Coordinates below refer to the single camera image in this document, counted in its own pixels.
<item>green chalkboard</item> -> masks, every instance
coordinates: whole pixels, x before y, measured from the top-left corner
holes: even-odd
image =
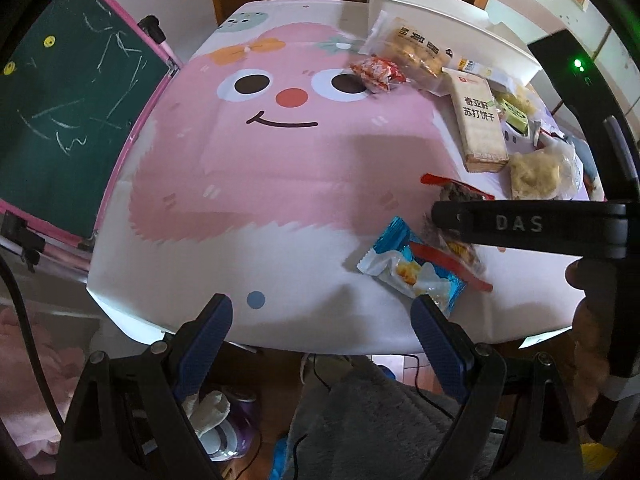
[[[105,0],[53,0],[0,74],[0,198],[82,238],[170,67]]]

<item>blue snack wrapper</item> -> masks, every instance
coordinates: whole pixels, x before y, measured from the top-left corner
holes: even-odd
[[[409,298],[429,294],[449,317],[466,283],[450,270],[415,258],[409,242],[424,242],[404,220],[395,217],[358,263],[363,274],[375,276]]]

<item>white plastic bin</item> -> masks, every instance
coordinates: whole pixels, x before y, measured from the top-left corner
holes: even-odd
[[[462,0],[369,0],[369,30],[380,10],[423,28],[440,48],[453,50],[456,60],[472,59],[499,68],[521,84],[528,84],[542,68],[530,53],[487,29],[486,11]]]

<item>table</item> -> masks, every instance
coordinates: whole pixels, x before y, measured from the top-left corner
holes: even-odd
[[[367,7],[247,4],[169,85],[133,146],[95,246],[88,290],[151,343],[229,295],[228,339],[340,354],[421,351],[410,300],[355,266],[393,216],[419,229],[430,172],[504,198],[508,174],[469,174],[449,98],[368,94],[344,74]],[[568,326],[574,258],[481,247],[491,294],[452,320],[500,342]]]

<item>hand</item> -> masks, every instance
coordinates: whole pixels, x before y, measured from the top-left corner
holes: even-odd
[[[564,275],[569,285],[583,290],[584,284],[580,283],[577,272],[579,265],[580,260],[572,263],[566,268]],[[576,341],[574,389],[587,412],[598,399],[598,388],[609,377],[609,362],[606,359],[609,349],[605,348],[605,329],[588,309],[586,298],[582,300],[575,310],[572,331]]]

